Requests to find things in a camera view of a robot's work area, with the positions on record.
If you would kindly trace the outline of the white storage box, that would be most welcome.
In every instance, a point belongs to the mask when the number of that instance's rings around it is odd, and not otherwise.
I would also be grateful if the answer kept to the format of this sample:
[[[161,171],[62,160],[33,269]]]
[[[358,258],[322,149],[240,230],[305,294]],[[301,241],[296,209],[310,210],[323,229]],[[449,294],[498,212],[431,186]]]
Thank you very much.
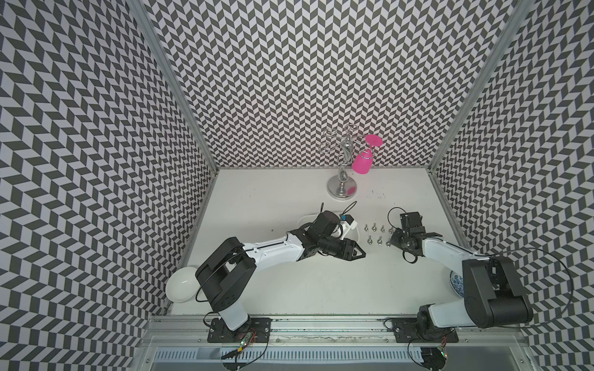
[[[312,223],[314,220],[316,219],[316,215],[314,214],[309,214],[306,216],[302,216],[299,221],[297,222],[297,227],[300,227],[303,224],[307,224],[307,223]],[[340,231],[339,231],[339,227],[336,227],[334,232],[332,233],[333,237],[339,237],[340,236]],[[357,223],[357,228],[351,230],[345,238],[348,238],[350,240],[353,240],[355,242],[359,242],[360,240],[360,233],[359,233],[359,229],[358,229],[358,223]]]

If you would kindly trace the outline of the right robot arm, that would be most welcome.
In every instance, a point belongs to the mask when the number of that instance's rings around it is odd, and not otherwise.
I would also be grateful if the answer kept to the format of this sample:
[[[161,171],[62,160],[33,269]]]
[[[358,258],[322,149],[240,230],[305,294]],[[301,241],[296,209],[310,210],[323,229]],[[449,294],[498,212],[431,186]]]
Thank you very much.
[[[419,308],[415,324],[419,338],[434,340],[455,328],[489,329],[534,319],[527,290],[511,259],[472,253],[422,227],[395,229],[391,244],[405,254],[436,261],[462,278],[462,298]]]

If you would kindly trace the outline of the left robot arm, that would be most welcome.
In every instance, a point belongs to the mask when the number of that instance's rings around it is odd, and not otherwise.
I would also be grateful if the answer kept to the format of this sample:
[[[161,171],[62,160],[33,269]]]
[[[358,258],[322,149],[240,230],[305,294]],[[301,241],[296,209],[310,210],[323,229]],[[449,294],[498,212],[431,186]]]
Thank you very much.
[[[289,231],[283,238],[264,243],[243,244],[236,237],[226,239],[195,273],[212,311],[230,331],[250,321],[241,295],[255,273],[280,264],[293,263],[322,253],[342,261],[366,257],[356,241],[330,233],[317,233],[312,225]]]

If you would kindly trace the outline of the blue patterned bowl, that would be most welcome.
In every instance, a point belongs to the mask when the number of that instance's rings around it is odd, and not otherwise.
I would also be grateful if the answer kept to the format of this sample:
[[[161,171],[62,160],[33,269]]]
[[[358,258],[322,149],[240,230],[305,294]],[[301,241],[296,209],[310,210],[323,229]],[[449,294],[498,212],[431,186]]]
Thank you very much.
[[[450,272],[450,286],[459,297],[464,298],[463,278],[454,271]]]

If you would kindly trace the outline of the chrome glass holder stand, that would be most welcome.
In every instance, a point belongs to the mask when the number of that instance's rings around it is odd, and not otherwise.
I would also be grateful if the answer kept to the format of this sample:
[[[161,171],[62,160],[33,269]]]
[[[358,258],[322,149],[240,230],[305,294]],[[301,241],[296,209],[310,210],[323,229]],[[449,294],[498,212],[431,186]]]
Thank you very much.
[[[338,148],[340,149],[341,157],[338,162],[338,170],[337,174],[329,179],[326,188],[332,198],[339,201],[348,201],[357,192],[357,183],[347,172],[354,161],[356,135],[353,125],[346,126],[339,133],[341,140]]]

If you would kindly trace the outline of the pink wine glass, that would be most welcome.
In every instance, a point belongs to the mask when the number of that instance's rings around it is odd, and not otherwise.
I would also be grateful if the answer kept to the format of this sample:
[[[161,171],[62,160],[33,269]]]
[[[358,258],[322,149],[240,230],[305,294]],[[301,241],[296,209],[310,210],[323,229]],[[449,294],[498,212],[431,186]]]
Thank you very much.
[[[365,149],[357,155],[352,165],[355,173],[360,175],[369,173],[374,162],[374,150],[382,147],[384,141],[378,135],[367,134],[364,136],[364,143]]]

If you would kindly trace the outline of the clear wine glass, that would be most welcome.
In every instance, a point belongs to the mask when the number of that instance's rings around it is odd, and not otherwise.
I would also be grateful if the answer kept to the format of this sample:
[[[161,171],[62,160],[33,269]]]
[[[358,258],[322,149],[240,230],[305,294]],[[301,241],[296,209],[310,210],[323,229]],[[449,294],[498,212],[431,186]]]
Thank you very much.
[[[322,141],[320,143],[320,153],[322,155],[331,154],[336,147],[340,144],[341,136],[336,128],[328,128],[322,135]]]

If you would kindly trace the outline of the white plain bowl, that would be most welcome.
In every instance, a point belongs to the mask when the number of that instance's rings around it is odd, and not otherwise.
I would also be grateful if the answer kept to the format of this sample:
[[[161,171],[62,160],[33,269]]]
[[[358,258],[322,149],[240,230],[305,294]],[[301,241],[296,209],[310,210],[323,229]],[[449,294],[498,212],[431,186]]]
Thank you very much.
[[[200,288],[196,267],[177,270],[166,283],[166,296],[172,303],[183,303],[193,298]]]

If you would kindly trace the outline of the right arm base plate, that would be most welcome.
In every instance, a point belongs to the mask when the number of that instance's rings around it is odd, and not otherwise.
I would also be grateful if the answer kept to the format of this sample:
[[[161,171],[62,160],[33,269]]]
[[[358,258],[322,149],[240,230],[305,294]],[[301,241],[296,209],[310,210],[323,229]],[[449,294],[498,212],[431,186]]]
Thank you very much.
[[[429,320],[418,321],[413,317],[397,317],[389,320],[389,329],[394,333],[397,343],[410,341],[422,343],[441,343],[444,339],[447,344],[458,343],[459,336],[454,328],[438,328]]]

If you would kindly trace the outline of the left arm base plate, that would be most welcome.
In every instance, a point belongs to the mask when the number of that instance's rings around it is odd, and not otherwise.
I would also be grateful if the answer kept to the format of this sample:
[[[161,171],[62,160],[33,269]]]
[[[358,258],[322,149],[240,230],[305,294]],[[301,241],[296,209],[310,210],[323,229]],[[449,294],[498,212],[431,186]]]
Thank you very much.
[[[250,332],[256,343],[267,343],[270,337],[272,318],[250,317],[236,330],[230,330],[222,318],[214,318],[210,323],[208,343],[239,344]]]

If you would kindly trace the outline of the aluminium front rail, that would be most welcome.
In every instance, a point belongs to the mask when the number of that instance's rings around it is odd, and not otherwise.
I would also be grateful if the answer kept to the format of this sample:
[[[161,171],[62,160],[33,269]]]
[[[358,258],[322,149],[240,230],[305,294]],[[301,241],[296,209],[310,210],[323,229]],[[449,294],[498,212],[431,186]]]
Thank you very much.
[[[405,346],[416,336],[415,327],[393,329],[391,315],[253,315],[253,328],[264,332],[264,346]],[[233,335],[215,315],[155,316],[148,321],[140,347],[234,346],[244,334]],[[448,335],[447,347],[526,347],[517,328],[462,328]]]

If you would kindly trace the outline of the aluminium corner post right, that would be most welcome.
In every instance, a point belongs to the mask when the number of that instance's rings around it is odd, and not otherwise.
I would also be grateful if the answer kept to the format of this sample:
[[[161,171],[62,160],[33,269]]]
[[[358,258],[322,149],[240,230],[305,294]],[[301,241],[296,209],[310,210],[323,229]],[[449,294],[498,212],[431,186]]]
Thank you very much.
[[[481,67],[473,86],[470,88],[459,111],[452,120],[450,128],[446,132],[444,139],[441,141],[436,153],[428,163],[427,170],[430,173],[434,173],[437,168],[439,168],[440,163],[445,158],[466,120],[468,117],[470,117],[473,107],[481,97],[484,88],[488,85],[489,80],[492,77],[494,71],[497,69],[498,64],[501,62],[501,60],[503,60],[511,42],[517,35],[518,30],[521,28],[524,20],[528,17],[528,14],[534,4],[535,1],[529,0],[521,0],[516,4],[513,12],[510,14],[509,20],[505,23],[501,31],[501,35],[495,41],[492,51],[490,51],[490,54],[487,57],[484,65]]]

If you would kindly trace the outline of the aluminium corner post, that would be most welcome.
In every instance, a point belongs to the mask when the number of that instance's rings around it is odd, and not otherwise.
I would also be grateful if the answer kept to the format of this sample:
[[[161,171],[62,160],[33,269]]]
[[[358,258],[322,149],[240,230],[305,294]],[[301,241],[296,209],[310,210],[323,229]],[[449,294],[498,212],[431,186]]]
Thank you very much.
[[[177,76],[173,70],[173,66],[170,63],[166,51],[162,47],[162,43],[159,40],[156,29],[153,27],[149,14],[146,11],[144,1],[130,0],[127,1],[128,7],[130,8],[131,15],[135,18],[139,31],[143,35],[148,47],[150,48],[153,58],[159,67],[163,78],[167,82],[169,89],[175,99],[176,103],[181,110],[186,123],[190,127],[190,131],[193,133],[193,137],[199,149],[202,151],[207,165],[210,169],[217,173],[219,168],[208,148],[207,142],[203,136],[198,120],[190,107],[190,104],[185,96],[182,86],[177,79]]]
[[[494,71],[497,69],[498,64],[501,62],[501,60],[503,60],[511,42],[517,35],[518,30],[521,28],[524,20],[528,17],[528,14],[534,4],[535,1],[529,0],[521,0],[516,4],[513,12],[510,14],[509,20],[505,23],[501,31],[501,35],[495,41],[492,51],[490,51],[490,54],[487,57],[484,65],[481,67],[473,86],[470,88],[459,111],[452,120],[450,128],[446,132],[444,139],[441,141],[436,153],[428,163],[427,170],[430,173],[434,173],[437,168],[439,168],[440,163],[445,158],[466,120],[468,117],[470,117],[473,107],[481,97],[484,88],[488,85],[489,80],[492,77]]]

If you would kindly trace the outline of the aluminium corner post left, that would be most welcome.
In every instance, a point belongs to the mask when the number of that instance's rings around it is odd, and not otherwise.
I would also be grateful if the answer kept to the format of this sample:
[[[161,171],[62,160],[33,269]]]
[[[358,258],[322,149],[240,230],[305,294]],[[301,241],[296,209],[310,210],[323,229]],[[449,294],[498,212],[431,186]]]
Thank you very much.
[[[153,58],[159,67],[163,78],[167,82],[169,89],[175,99],[176,103],[181,110],[186,123],[190,127],[190,131],[193,133],[193,137],[199,149],[202,151],[207,165],[210,169],[217,173],[219,168],[208,148],[207,142],[203,136],[198,120],[190,107],[190,104],[185,96],[182,86],[177,79],[177,76],[173,70],[173,66],[170,63],[166,51],[162,47],[162,43],[159,40],[156,29],[153,27],[149,14],[146,11],[144,1],[130,0],[127,1],[128,7],[130,8],[131,15],[135,18],[139,31],[143,35],[148,47],[150,48]]]

